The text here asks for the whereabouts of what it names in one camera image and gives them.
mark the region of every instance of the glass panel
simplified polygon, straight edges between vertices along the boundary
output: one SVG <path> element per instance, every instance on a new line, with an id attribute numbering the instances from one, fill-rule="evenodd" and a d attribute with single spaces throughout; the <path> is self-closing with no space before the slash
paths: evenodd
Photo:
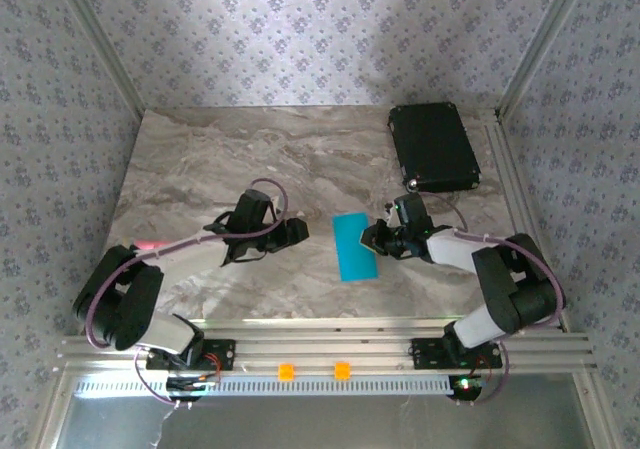
<path id="1" fill-rule="evenodd" d="M 60 449 L 592 447 L 569 376 L 513 376 L 486 406 L 439 396 L 220 397 L 173 410 L 147 398 L 72 401 Z"/>

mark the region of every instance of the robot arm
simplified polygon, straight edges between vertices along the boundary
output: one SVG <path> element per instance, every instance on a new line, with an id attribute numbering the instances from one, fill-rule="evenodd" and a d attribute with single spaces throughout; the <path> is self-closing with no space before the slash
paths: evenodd
<path id="1" fill-rule="evenodd" d="M 118 351 L 143 346 L 161 351 L 178 366 L 192 367 L 200 359 L 204 335 L 181 316 L 156 311 L 158 294 L 212 267 L 255 260 L 246 257 L 249 251 L 264 257 L 309 237 L 306 223 L 297 218 L 283 220 L 266 232 L 273 224 L 265 222 L 267 211 L 276 218 L 269 196 L 248 189 L 234 211 L 223 214 L 193 237 L 147 251 L 110 248 L 74 302 L 76 317 L 84 322 L 100 287 L 135 259 L 137 262 L 127 267 L 101 297 L 93 317 L 93 332 Z M 259 232 L 263 234 L 252 237 Z M 248 237 L 225 238 L 225 234 Z M 116 283 L 128 286 L 126 292 Z"/>
<path id="2" fill-rule="evenodd" d="M 383 256 L 418 257 L 478 276 L 485 304 L 445 328 L 443 343 L 453 360 L 554 314 L 556 290 L 530 259 L 503 245 L 463 238 L 449 226 L 436 227 L 417 193 L 394 202 L 390 220 L 397 214 L 399 225 L 389 227 L 378 219 L 363 232 L 362 244 Z M 528 235 L 506 240 L 544 261 Z"/>

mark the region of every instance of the cable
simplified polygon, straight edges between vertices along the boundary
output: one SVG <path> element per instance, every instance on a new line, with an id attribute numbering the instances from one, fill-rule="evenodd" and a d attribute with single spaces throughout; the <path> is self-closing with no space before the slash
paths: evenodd
<path id="1" fill-rule="evenodd" d="M 201 237 L 197 237 L 196 236 L 196 237 L 193 237 L 191 239 L 187 239 L 186 241 L 179 241 L 177 243 L 164 246 L 164 247 L 160 248 L 159 250 L 157 250 L 156 252 L 143 254 L 141 256 L 134 257 L 133 259 L 130 259 L 129 261 L 125 262 L 122 266 L 118 267 L 118 269 L 116 269 L 104 281 L 102 286 L 100 286 L 100 288 L 96 292 L 96 295 L 93 296 L 93 299 L 91 300 L 91 304 L 89 305 L 89 310 L 87 311 L 87 317 L 86 317 L 85 323 L 84 323 L 85 331 L 87 333 L 87 340 L 89 341 L 89 344 L 91 344 L 93 347 L 95 347 L 97 349 L 104 349 L 105 347 L 109 346 L 108 344 L 106 344 L 104 342 L 98 341 L 98 339 L 96 338 L 95 334 L 93 333 L 93 320 L 94 320 L 95 315 L 96 315 L 96 310 L 98 309 L 98 303 L 100 302 L 100 299 L 102 299 L 102 297 L 104 296 L 105 292 L 107 292 L 109 287 L 111 287 L 111 285 L 118 278 L 118 276 L 120 276 L 120 274 L 122 274 L 124 271 L 126 271 L 128 268 L 130 268 L 134 264 L 136 264 L 138 262 L 145 261 L 147 259 L 157 258 L 157 257 L 161 257 L 161 256 L 164 256 L 164 255 L 167 255 L 167 254 L 171 254 L 173 252 L 176 252 L 176 251 L 179 251 L 181 249 L 193 246 L 195 244 L 200 244 L 201 242 L 214 241 L 214 240 L 222 239 L 222 238 L 224 238 L 224 239 L 251 239 L 251 238 L 254 238 L 254 237 L 264 236 L 265 234 L 268 234 L 269 232 L 273 231 L 276 227 L 278 227 L 278 225 L 281 224 L 284 221 L 284 219 L 285 219 L 285 217 L 287 215 L 287 210 L 289 209 L 289 197 L 287 196 L 287 192 L 285 191 L 284 187 L 279 182 L 274 181 L 273 179 L 269 179 L 267 177 L 261 177 L 261 178 L 253 180 L 249 187 L 252 188 L 257 183 L 260 183 L 260 182 L 266 182 L 266 183 L 272 184 L 272 185 L 276 186 L 280 190 L 280 192 L 282 193 L 282 205 L 283 205 L 282 212 L 280 213 L 280 217 L 272 225 L 270 225 L 269 227 L 267 227 L 265 229 L 262 229 L 260 231 L 250 232 L 250 233 L 247 233 L 247 234 L 207 234 L 207 235 L 201 236 Z"/>
<path id="2" fill-rule="evenodd" d="M 436 199 L 440 199 L 447 206 L 449 206 L 451 209 L 453 209 L 453 211 L 458 215 L 458 218 L 460 219 L 460 222 L 462 223 L 462 228 L 464 229 L 464 232 L 469 232 L 469 225 L 467 224 L 467 220 L 462 215 L 462 212 L 460 211 L 460 209 L 458 209 L 453 202 L 447 201 L 444 197 L 442 197 L 442 196 L 440 196 L 438 194 L 435 194 L 433 192 L 420 191 L 418 194 L 420 194 L 421 196 L 431 196 L 431 197 L 435 197 Z"/>
<path id="3" fill-rule="evenodd" d="M 222 381 L 222 364 L 220 363 L 220 359 L 218 358 L 218 356 L 216 356 L 215 354 L 212 354 L 211 352 L 208 352 L 204 355 L 204 358 L 213 362 L 213 364 L 216 366 L 216 379 L 218 384 L 220 384 L 220 381 Z"/>
<path id="4" fill-rule="evenodd" d="M 142 347 L 139 347 L 138 350 L 136 351 L 136 354 L 133 356 L 133 368 L 136 370 L 136 374 L 138 375 L 138 379 L 140 380 L 140 382 L 142 383 L 142 385 L 145 387 L 145 389 L 147 389 L 147 391 L 149 391 L 149 394 L 151 394 L 154 399 L 162 402 L 163 404 L 168 404 L 170 406 L 175 406 L 176 403 L 165 398 L 162 397 L 160 394 L 158 394 L 152 387 L 151 384 L 149 384 L 147 381 L 144 380 L 144 378 L 142 377 L 142 373 L 140 372 L 140 368 L 138 367 L 138 357 L 140 357 L 140 352 L 142 351 Z"/>
<path id="5" fill-rule="evenodd" d="M 473 369 L 471 369 L 471 372 L 469 374 L 467 374 L 467 378 L 473 376 L 476 371 L 480 368 L 480 362 L 483 362 L 485 366 L 487 366 L 487 368 L 489 369 L 489 376 L 487 377 L 487 382 L 489 382 L 491 380 L 491 376 L 492 376 L 492 369 L 491 369 L 491 364 L 489 364 L 489 361 L 487 360 L 486 357 L 484 357 L 482 354 L 480 354 L 477 358 L 476 358 L 476 365 L 473 367 Z"/>
<path id="6" fill-rule="evenodd" d="M 547 278 L 549 279 L 549 282 L 551 282 L 551 286 L 553 287 L 553 290 L 556 294 L 556 309 L 553 313 L 553 315 L 551 317 L 549 317 L 548 319 L 542 321 L 542 322 L 536 322 L 535 324 L 531 324 L 531 326 L 533 327 L 540 327 L 540 326 L 546 326 L 548 324 L 551 324 L 552 322 L 560 319 L 560 316 L 562 315 L 562 305 L 564 302 L 564 296 L 562 295 L 562 288 L 560 287 L 560 282 L 558 281 L 558 278 L 555 276 L 555 274 L 553 273 L 553 271 L 549 268 L 548 265 L 546 265 L 544 262 L 542 262 L 540 260 L 540 258 L 536 257 L 534 254 L 532 254 L 530 251 L 526 250 L 525 248 L 514 244 L 511 241 L 507 241 L 506 239 L 500 239 L 498 237 L 491 237 L 491 236 L 478 236 L 475 234 L 470 234 L 469 233 L 469 225 L 467 224 L 466 219 L 464 218 L 464 215 L 462 214 L 462 212 L 460 212 L 460 210 L 455 206 L 455 204 L 453 204 L 452 202 L 447 201 L 444 197 L 438 195 L 438 194 L 434 194 L 433 192 L 419 192 L 420 195 L 425 195 L 425 196 L 432 196 L 435 197 L 437 199 L 440 199 L 442 202 L 444 202 L 447 206 L 449 206 L 451 209 L 453 209 L 455 211 L 455 213 L 458 215 L 458 217 L 460 218 L 460 222 L 462 223 L 462 230 L 460 229 L 456 229 L 454 230 L 454 235 L 460 239 L 464 239 L 467 241 L 474 241 L 474 242 L 489 242 L 491 244 L 498 244 L 501 246 L 506 246 L 516 252 L 519 252 L 520 254 L 522 254 L 523 256 L 525 256 L 527 259 L 529 259 L 531 262 L 533 262 L 536 266 L 538 266 L 538 268 L 544 272 L 545 276 L 547 276 Z"/>
<path id="7" fill-rule="evenodd" d="M 480 399 L 479 401 L 474 401 L 470 403 L 469 404 L 470 406 L 478 406 L 478 405 L 486 404 L 487 402 L 492 401 L 493 399 L 498 397 L 498 395 L 504 389 L 504 386 L 507 384 L 507 380 L 509 379 L 509 371 L 510 371 L 509 352 L 507 351 L 507 348 L 504 345 L 504 342 L 502 341 L 498 341 L 498 347 L 500 347 L 500 351 L 502 351 L 502 355 L 504 357 L 504 372 L 502 373 L 502 378 L 500 379 L 500 381 L 498 382 L 498 385 L 496 386 L 496 388 L 491 394 L 489 394 L 487 397 L 483 399 Z"/>
<path id="8" fill-rule="evenodd" d="M 562 314 L 562 303 L 564 302 L 564 296 L 562 295 L 562 288 L 560 287 L 560 282 L 556 278 L 553 271 L 549 268 L 549 266 L 547 266 L 544 262 L 542 262 L 540 258 L 538 258 L 535 254 L 526 250 L 524 247 L 514 244 L 511 241 L 507 241 L 506 239 L 500 239 L 498 237 L 492 237 L 492 236 L 486 236 L 486 235 L 479 236 L 477 234 L 463 233 L 459 230 L 455 230 L 453 234 L 456 237 L 463 239 L 465 241 L 488 242 L 490 244 L 498 244 L 501 246 L 506 246 L 509 249 L 519 252 L 524 257 L 526 257 L 531 262 L 533 262 L 536 266 L 538 266 L 538 268 L 542 272 L 544 272 L 544 275 L 547 276 L 547 278 L 549 279 L 549 282 L 551 282 L 551 286 L 553 287 L 553 290 L 556 293 L 556 309 L 551 317 L 549 317 L 548 319 L 542 322 L 536 322 L 535 324 L 531 324 L 531 326 L 533 327 L 546 326 L 560 318 Z"/>

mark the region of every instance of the pink object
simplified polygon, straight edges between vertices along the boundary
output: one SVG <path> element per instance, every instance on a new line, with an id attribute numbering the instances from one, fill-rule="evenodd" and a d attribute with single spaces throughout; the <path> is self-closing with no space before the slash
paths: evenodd
<path id="1" fill-rule="evenodd" d="M 139 247 L 143 251 L 148 251 L 149 249 L 155 249 L 157 247 L 166 246 L 169 244 L 168 241 L 133 241 L 133 245 Z"/>

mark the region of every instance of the black mounting plate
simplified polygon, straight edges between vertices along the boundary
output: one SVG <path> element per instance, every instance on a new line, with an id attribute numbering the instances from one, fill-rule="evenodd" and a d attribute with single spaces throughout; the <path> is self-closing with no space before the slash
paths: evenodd
<path id="1" fill-rule="evenodd" d="M 205 339 L 202 341 L 202 356 L 215 354 L 220 361 L 222 371 L 232 371 L 236 357 L 236 341 L 233 339 Z M 189 367 L 180 365 L 169 358 L 169 355 L 158 349 L 151 349 L 147 357 L 148 371 L 215 371 L 215 364 L 206 357 L 200 357 Z"/>
<path id="2" fill-rule="evenodd" d="M 491 369 L 502 367 L 500 349 L 496 344 L 483 344 L 467 354 L 460 356 L 460 363 L 456 364 L 442 343 L 442 338 L 411 339 L 409 355 L 413 357 L 414 369 L 468 369 L 476 367 L 478 357 L 485 358 Z"/>

